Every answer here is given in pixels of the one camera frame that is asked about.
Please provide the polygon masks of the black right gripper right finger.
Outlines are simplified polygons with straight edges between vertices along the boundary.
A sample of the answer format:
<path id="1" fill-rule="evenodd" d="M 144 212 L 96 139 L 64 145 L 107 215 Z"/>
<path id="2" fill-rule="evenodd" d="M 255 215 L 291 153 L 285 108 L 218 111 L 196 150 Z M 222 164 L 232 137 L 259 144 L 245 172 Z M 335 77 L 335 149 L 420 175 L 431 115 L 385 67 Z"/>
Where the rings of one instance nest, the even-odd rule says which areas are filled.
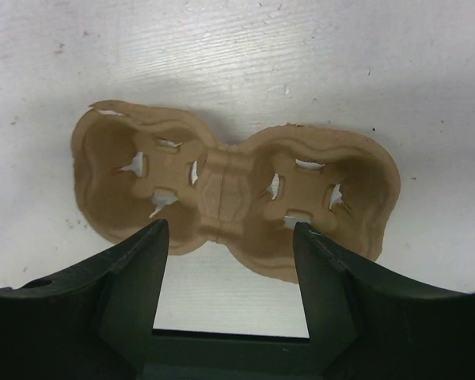
<path id="1" fill-rule="evenodd" d="M 475 379 L 475 292 L 410 279 L 294 228 L 294 261 L 325 379 Z"/>

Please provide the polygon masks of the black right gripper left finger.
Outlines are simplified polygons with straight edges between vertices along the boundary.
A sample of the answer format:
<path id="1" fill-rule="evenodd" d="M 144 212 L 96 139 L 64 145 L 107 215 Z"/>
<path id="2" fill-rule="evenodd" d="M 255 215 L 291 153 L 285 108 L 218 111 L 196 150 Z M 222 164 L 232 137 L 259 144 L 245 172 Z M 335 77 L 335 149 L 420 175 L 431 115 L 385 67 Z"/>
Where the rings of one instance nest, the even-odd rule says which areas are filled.
<path id="1" fill-rule="evenodd" d="M 135 378 L 168 246 L 159 220 L 69 268 L 1 288 L 0 379 Z"/>

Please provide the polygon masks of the single brown cup carrier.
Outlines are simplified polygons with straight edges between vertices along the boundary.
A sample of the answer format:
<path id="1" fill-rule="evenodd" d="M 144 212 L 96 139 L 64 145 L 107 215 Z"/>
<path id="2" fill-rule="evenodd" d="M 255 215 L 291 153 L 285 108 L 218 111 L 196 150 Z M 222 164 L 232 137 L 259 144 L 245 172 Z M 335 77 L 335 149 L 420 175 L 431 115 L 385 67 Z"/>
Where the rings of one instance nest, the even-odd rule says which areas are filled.
<path id="1" fill-rule="evenodd" d="M 390 154 L 352 131 L 287 124 L 227 145 L 190 112 L 124 101 L 93 104 L 71 150 L 78 208 L 103 238 L 118 243 L 164 219 L 170 254 L 214 241 L 292 283 L 287 218 L 376 260 L 401 190 Z"/>

